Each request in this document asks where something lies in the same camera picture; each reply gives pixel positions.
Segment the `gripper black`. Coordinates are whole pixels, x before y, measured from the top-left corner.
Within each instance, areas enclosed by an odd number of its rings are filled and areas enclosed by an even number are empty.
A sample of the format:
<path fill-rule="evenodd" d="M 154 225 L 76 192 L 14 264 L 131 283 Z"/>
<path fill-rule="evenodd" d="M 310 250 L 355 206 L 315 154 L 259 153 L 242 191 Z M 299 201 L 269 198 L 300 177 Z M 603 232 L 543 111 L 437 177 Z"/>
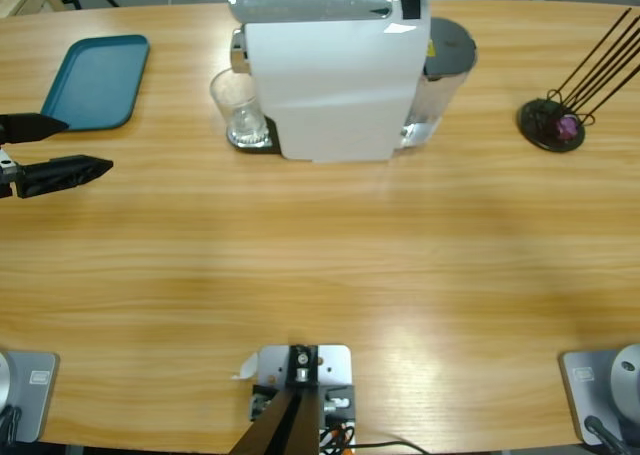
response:
<path fill-rule="evenodd" d="M 63 132 L 69 125 L 39 113 L 3 114 L 2 143 L 30 143 Z M 31 198 L 63 191 L 98 179 L 113 168 L 111 160 L 73 155 L 22 166 L 1 148 L 1 197 Z"/>

